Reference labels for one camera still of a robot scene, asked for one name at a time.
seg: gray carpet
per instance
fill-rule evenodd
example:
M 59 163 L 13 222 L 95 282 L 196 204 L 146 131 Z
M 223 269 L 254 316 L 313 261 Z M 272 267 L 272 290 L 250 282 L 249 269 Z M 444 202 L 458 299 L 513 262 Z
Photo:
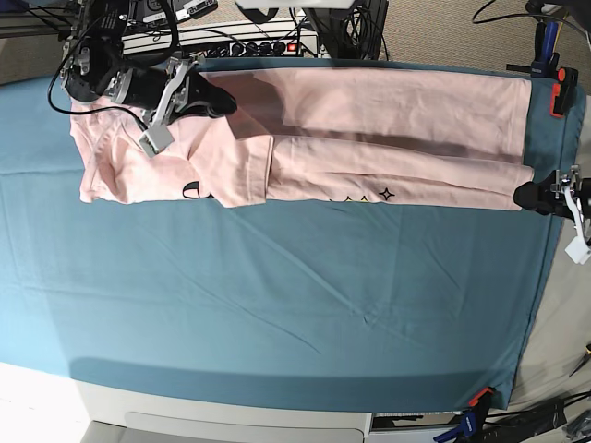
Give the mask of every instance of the gray carpet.
M 216 23 L 244 19 L 233 0 L 197 20 Z M 507 63 L 529 65 L 533 58 L 532 18 L 473 25 L 471 17 L 484 0 L 391 0 L 384 35 L 393 60 L 467 66 L 502 71 Z M 523 12 L 525 0 L 499 0 L 487 17 Z M 286 9 L 280 11 L 287 15 Z M 189 21 L 186 26 L 195 24 Z M 591 93 L 591 52 L 585 39 L 564 27 L 558 42 L 561 65 L 579 69 Z M 0 44 L 0 83 L 44 75 L 59 63 L 61 43 L 53 37 L 12 39 Z

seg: blue fabric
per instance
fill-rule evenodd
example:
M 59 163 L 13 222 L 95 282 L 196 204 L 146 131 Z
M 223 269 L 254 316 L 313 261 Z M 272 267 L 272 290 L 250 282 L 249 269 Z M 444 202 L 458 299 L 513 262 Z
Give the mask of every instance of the blue fabric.
M 245 67 L 232 63 L 211 68 Z M 507 404 L 559 220 L 317 201 L 83 204 L 47 83 L 0 90 L 0 361 L 260 407 L 449 411 L 487 385 Z M 537 178 L 573 162 L 584 114 L 579 90 L 567 119 L 550 117 L 550 89 L 535 80 L 528 116 Z

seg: pink clothing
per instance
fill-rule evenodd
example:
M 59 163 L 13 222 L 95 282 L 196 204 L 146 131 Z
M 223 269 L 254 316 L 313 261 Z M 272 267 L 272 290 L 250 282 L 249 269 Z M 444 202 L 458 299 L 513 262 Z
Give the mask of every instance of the pink clothing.
M 73 116 L 80 198 L 199 197 L 226 207 L 267 198 L 518 210 L 531 84 L 519 78 L 373 68 L 210 73 L 236 97 L 227 118 L 187 117 L 149 158 L 126 114 Z M 76 111 L 102 107 L 73 104 Z

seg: black star print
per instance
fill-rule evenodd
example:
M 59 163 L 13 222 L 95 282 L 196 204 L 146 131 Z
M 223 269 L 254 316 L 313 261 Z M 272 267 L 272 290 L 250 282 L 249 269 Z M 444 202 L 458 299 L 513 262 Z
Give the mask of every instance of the black star print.
M 380 192 L 380 195 L 384 197 L 384 200 L 388 201 L 390 197 L 396 197 L 396 194 L 393 194 L 388 190 L 388 188 L 384 189 L 384 192 Z

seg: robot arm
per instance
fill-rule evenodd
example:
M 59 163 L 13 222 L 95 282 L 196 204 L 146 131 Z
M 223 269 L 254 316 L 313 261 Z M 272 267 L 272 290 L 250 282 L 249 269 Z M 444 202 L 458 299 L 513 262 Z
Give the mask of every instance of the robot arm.
M 161 3 L 174 19 L 166 0 Z M 139 144 L 154 156 L 173 142 L 167 126 L 174 120 L 232 114 L 236 103 L 232 95 L 192 69 L 191 60 L 174 58 L 178 45 L 175 22 L 171 46 L 164 53 L 142 65 L 126 59 L 122 37 L 129 7 L 129 0 L 91 0 L 82 6 L 78 26 L 66 43 L 62 87 L 78 102 L 90 103 L 103 96 L 119 105 L 143 109 L 145 130 Z M 155 66 L 165 61 L 166 69 Z

